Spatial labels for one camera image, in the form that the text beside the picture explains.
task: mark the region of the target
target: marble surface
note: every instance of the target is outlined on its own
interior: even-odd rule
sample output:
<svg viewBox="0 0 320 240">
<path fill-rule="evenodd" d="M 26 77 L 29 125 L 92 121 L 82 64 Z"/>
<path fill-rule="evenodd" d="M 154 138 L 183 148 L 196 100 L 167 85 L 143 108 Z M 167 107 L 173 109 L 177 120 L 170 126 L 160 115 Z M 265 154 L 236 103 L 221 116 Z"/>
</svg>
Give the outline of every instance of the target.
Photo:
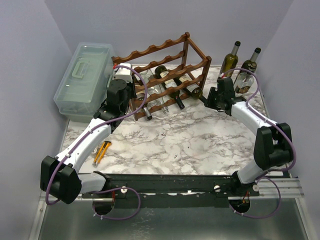
<svg viewBox="0 0 320 240">
<path fill-rule="evenodd" d="M 201 69 L 193 71 L 197 77 Z M 204 93 L 216 86 L 219 68 L 211 67 Z M 95 154 L 91 154 L 80 172 L 117 174 L 232 174 L 253 159 L 255 136 L 235 118 L 223 112 L 204 107 L 199 100 L 183 101 L 185 109 L 174 104 L 169 113 L 152 114 L 147 121 L 133 116 L 126 118 L 106 140 L 112 145 L 97 167 L 93 167 Z M 250 102 L 265 114 L 262 99 L 257 95 Z M 63 149 L 69 146 L 87 127 L 87 123 L 68 125 Z"/>
</svg>

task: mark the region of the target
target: gray wall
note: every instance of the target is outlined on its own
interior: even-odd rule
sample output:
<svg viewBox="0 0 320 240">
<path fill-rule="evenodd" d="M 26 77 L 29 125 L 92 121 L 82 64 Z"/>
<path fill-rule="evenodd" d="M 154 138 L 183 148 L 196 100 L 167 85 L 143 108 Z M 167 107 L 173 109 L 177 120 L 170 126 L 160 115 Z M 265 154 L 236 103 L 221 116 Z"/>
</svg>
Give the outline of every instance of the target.
<svg viewBox="0 0 320 240">
<path fill-rule="evenodd" d="M 40 164 L 58 152 L 67 120 L 53 101 L 71 52 L 42 0 L 1 1 L 0 238 L 27 239 Z"/>
<path fill-rule="evenodd" d="M 320 237 L 320 1 L 295 0 L 259 63 L 271 117 L 291 126 L 293 169 Z"/>
<path fill-rule="evenodd" d="M 240 62 L 266 48 L 293 0 L 45 0 L 71 52 L 83 41 L 109 43 L 126 57 L 189 32 L 212 64 L 221 64 L 235 41 Z M 182 46 L 171 54 L 178 53 Z M 137 59 L 160 60 L 170 52 Z M 199 61 L 190 53 L 189 63 Z"/>
</svg>

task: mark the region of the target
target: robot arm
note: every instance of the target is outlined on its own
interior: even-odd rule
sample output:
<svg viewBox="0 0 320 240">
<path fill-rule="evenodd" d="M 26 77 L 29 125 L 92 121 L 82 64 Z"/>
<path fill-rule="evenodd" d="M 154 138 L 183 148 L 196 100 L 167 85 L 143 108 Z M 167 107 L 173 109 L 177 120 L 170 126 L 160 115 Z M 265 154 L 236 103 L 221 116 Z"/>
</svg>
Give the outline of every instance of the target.
<svg viewBox="0 0 320 240">
<path fill-rule="evenodd" d="M 122 119 L 118 118 L 127 113 L 129 100 L 136 95 L 132 81 L 128 81 L 128 79 L 131 79 L 130 71 L 120 69 L 118 73 L 121 76 L 116 74 L 116 77 L 125 80 L 112 79 L 107 90 L 107 98 L 94 114 L 83 133 L 55 158 L 47 156 L 41 163 L 40 188 L 43 191 L 46 191 L 50 185 L 50 179 L 57 166 L 61 165 L 55 174 L 49 193 L 67 204 L 72 203 L 78 194 L 100 191 L 106 185 L 108 178 L 99 172 L 78 173 L 94 148 L 122 122 Z"/>
<path fill-rule="evenodd" d="M 279 167 L 293 160 L 292 149 L 284 137 L 271 125 L 277 125 L 292 140 L 291 129 L 286 123 L 277 123 L 263 116 L 262 120 L 250 104 L 246 105 L 246 99 L 236 97 L 231 78 L 222 78 L 217 81 L 217 88 L 210 89 L 206 107 L 218 111 L 224 111 L 242 122 L 256 135 L 253 156 L 246 166 L 236 171 L 233 176 L 234 192 L 255 182 L 256 178 L 265 174 L 273 167 Z"/>
</svg>

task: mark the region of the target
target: screw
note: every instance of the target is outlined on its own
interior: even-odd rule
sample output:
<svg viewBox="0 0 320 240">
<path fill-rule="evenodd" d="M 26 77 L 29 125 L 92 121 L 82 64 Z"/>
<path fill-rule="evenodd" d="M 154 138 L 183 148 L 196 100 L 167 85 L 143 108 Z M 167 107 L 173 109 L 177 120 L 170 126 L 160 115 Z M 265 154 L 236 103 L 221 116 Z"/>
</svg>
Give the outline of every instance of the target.
<svg viewBox="0 0 320 240">
<path fill-rule="evenodd" d="M 215 191 L 216 193 L 219 193 L 219 192 L 221 191 L 221 188 L 220 188 L 219 185 L 215 185 L 215 186 L 213 187 L 213 189 L 214 189 L 214 191 Z"/>
<path fill-rule="evenodd" d="M 253 191 L 258 192 L 259 191 L 259 186 L 257 184 L 252 186 Z"/>
</svg>

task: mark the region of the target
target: wooden wine rack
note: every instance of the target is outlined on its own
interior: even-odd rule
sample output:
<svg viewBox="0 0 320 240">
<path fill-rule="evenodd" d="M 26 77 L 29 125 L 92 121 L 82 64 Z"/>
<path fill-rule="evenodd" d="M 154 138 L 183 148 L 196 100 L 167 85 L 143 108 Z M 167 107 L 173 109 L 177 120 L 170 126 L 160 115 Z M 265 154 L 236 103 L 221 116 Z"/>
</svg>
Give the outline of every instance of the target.
<svg viewBox="0 0 320 240">
<path fill-rule="evenodd" d="M 176 92 L 178 90 L 184 89 L 187 86 L 192 85 L 192 84 L 198 84 L 203 89 L 204 86 L 205 86 L 205 82 L 206 82 L 206 78 L 207 78 L 208 72 L 209 72 L 209 68 L 210 68 L 210 64 L 211 64 L 211 57 L 210 56 L 206 56 L 199 49 L 199 47 L 190 39 L 190 34 L 188 32 L 186 32 L 185 34 L 181 35 L 181 37 L 179 37 L 177 40 L 168 39 L 163 44 L 161 44 L 159 46 L 151 45 L 144 51 L 133 51 L 127 57 L 119 57 L 119 56 L 117 56 L 117 57 L 113 57 L 112 60 L 113 60 L 114 64 L 121 64 L 121 63 L 125 63 L 125 62 L 140 58 L 140 57 L 148 55 L 148 54 L 152 54 L 154 52 L 157 52 L 157 51 L 160 51 L 160 50 L 163 50 L 163 49 L 166 49 L 166 48 L 169 48 L 169 47 L 172 47 L 174 45 L 181 44 L 181 43 L 183 43 L 183 50 L 180 51 L 177 55 L 175 55 L 175 56 L 170 56 L 170 55 L 166 56 L 161 61 L 152 61 L 147 66 L 144 66 L 144 67 L 138 66 L 138 67 L 134 68 L 134 70 L 136 70 L 138 73 L 141 73 L 141 72 L 143 72 L 145 70 L 148 70 L 148 69 L 151 69 L 151 68 L 154 68 L 154 67 L 169 63 L 169 62 L 171 62 L 173 60 L 182 58 L 181 64 L 178 67 L 176 67 L 173 70 L 169 70 L 169 73 L 163 78 L 160 78 L 160 79 L 153 78 L 153 79 L 151 79 L 147 83 L 146 86 L 147 86 L 147 88 L 150 88 L 150 87 L 153 87 L 155 85 L 164 83 L 167 80 L 174 79 L 176 77 L 180 77 L 180 76 L 182 76 L 184 74 L 188 74 L 189 77 L 192 80 L 188 81 L 188 82 L 184 82 L 183 84 L 181 84 L 181 85 L 179 85 L 177 87 L 169 87 L 168 89 L 166 89 L 162 93 L 151 94 L 147 98 L 146 103 L 149 103 L 149 102 L 151 102 L 153 100 L 156 100 L 156 99 L 161 98 L 163 96 L 166 96 L 166 95 L 169 95 L 171 93 L 174 93 L 174 92 Z M 195 52 L 202 59 L 202 61 L 200 63 L 196 64 L 196 65 L 186 65 L 189 45 L 195 50 Z M 197 78 L 195 78 L 191 72 L 196 70 L 196 69 L 202 68 L 202 67 L 203 67 L 203 70 L 202 70 L 201 75 L 198 76 Z M 144 90 L 144 86 L 136 86 L 135 87 L 136 93 L 138 93 L 138 92 L 140 92 L 142 90 Z M 184 94 L 182 94 L 180 96 L 181 100 L 187 99 L 188 97 L 189 96 L 186 93 L 184 93 Z M 130 108 L 131 108 L 131 110 L 132 111 L 136 110 L 137 106 L 140 106 L 141 103 L 142 103 L 142 101 L 141 100 L 137 100 L 136 98 L 130 100 Z M 176 103 L 176 100 L 171 98 L 168 101 L 166 101 L 164 103 L 164 105 L 165 106 L 170 106 L 170 105 L 175 104 L 175 103 Z M 161 110 L 161 108 L 162 108 L 161 105 L 157 105 L 157 106 L 151 107 L 149 109 L 149 111 L 150 111 L 150 113 L 154 113 L 156 111 Z M 139 118 L 142 118 L 144 116 L 145 116 L 144 112 L 137 112 L 134 115 L 134 119 L 137 121 Z"/>
</svg>

